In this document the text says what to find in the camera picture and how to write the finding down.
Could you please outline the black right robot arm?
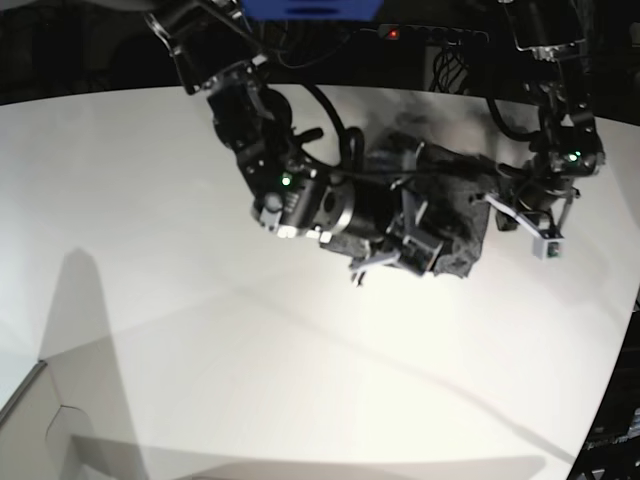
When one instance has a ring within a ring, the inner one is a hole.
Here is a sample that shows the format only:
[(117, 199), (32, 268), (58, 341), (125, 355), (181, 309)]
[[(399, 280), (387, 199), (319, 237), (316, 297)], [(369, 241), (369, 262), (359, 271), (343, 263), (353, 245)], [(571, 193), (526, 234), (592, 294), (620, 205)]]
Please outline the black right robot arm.
[(269, 84), (280, 69), (279, 47), (253, 31), (238, 2), (168, 1), (145, 20), (185, 91), (206, 98), (264, 230), (312, 238), (348, 256), (355, 283), (376, 267), (416, 276), (434, 269), (445, 239), (429, 229), (429, 203), (416, 186), (422, 141), (392, 132), (367, 150), (363, 131), (346, 127), (328, 97), (309, 85), (338, 140), (337, 163), (323, 163), (306, 150), (322, 130), (297, 132), (288, 100)]

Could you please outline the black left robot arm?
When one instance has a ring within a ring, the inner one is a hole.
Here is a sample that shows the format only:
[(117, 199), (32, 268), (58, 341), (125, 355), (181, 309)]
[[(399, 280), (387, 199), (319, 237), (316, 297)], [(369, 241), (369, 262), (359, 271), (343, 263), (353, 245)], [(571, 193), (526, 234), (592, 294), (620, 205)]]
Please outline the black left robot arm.
[(542, 240), (558, 239), (580, 197), (576, 182), (596, 175), (606, 162), (582, 61), (586, 35), (572, 1), (504, 1), (501, 8), (515, 49), (549, 73), (523, 82), (537, 108), (534, 132), (511, 130), (495, 99), (487, 100), (501, 132), (528, 144), (533, 156), (520, 168), (498, 166), (504, 185), (486, 200), (499, 231), (528, 228)]

